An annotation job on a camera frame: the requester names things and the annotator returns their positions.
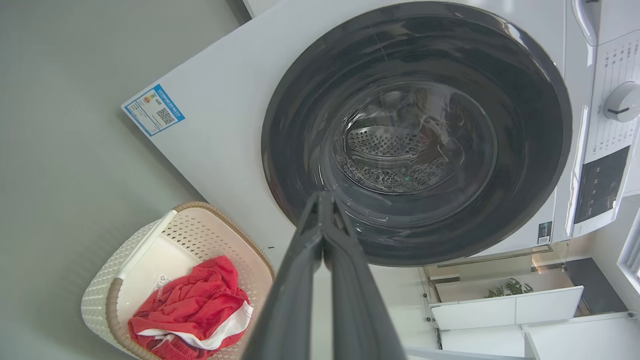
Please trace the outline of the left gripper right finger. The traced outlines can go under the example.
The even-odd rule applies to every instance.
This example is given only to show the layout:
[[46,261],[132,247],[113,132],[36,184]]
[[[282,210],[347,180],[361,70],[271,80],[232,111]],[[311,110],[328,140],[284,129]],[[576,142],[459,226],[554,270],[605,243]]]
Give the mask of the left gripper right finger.
[[333,358],[406,359],[354,226],[327,192],[320,193],[320,228],[324,263],[331,272]]

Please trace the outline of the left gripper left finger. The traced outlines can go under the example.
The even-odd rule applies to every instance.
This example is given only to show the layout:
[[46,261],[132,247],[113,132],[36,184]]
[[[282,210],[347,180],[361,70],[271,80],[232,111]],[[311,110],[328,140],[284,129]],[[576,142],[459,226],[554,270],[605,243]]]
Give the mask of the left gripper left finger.
[[308,199],[243,360],[308,360],[314,274],[323,256],[323,192]]

